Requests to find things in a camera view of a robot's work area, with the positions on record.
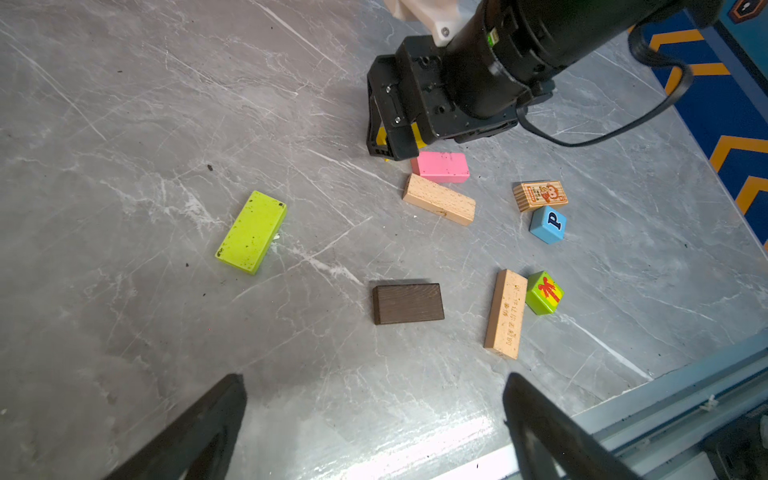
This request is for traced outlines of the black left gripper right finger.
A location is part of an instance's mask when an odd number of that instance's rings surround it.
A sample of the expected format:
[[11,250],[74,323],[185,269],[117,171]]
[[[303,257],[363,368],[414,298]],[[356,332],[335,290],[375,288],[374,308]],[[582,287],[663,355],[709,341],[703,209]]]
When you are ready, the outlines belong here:
[[508,376],[503,405],[523,479],[636,479],[519,373]]

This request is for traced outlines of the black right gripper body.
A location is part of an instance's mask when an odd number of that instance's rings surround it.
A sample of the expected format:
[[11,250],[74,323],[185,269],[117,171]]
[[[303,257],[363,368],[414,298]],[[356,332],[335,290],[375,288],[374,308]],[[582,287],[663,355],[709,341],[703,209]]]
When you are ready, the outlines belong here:
[[518,125],[519,107],[550,99],[555,84],[518,81],[488,35],[455,38],[446,47],[437,47],[429,36],[409,36],[396,53],[376,57],[367,89],[369,152],[381,124],[393,134],[402,127],[409,132],[416,123],[426,145],[495,136]]

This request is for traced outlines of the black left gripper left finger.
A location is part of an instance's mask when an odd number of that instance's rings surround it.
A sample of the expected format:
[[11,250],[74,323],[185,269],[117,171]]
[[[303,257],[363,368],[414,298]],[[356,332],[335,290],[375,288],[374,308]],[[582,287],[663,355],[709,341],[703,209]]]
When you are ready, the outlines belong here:
[[244,378],[228,374],[109,479],[223,479],[247,405]]

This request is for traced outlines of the pink wood block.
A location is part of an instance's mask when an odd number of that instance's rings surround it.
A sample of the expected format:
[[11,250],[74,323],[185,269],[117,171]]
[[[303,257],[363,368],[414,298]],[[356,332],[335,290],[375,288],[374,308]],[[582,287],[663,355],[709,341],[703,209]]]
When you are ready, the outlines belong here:
[[411,160],[412,172],[435,183],[464,183],[470,177],[466,155],[422,151]]

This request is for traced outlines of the lime green long block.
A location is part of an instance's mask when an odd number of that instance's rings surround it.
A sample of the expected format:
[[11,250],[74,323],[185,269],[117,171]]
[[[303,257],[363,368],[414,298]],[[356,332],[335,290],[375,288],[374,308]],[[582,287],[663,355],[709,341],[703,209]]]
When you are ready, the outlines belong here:
[[245,202],[215,257],[254,275],[278,233],[287,212],[284,202],[254,191]]

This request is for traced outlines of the yellow wood block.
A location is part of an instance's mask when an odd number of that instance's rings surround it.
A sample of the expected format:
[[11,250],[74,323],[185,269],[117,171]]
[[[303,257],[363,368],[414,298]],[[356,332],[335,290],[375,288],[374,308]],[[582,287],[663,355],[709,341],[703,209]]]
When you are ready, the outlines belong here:
[[372,137],[369,152],[373,156],[405,161],[416,158],[419,155],[418,151],[425,146],[426,143],[422,140],[416,123],[410,125],[409,132],[402,127],[396,128],[393,134],[390,134],[381,124]]

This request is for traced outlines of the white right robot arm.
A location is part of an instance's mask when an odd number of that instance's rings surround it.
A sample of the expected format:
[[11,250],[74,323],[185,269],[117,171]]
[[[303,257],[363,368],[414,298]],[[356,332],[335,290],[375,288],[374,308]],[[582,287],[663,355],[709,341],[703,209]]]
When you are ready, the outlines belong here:
[[679,83],[638,119],[589,140],[595,145],[630,131],[672,107],[690,88],[684,61],[653,50],[646,25],[688,11],[709,27],[721,1],[482,1],[461,28],[407,36],[380,55],[367,74],[370,155],[395,161],[418,156],[417,143],[465,143],[521,126],[555,143],[527,118],[549,100],[554,78],[622,31],[633,58],[650,68],[677,68]]

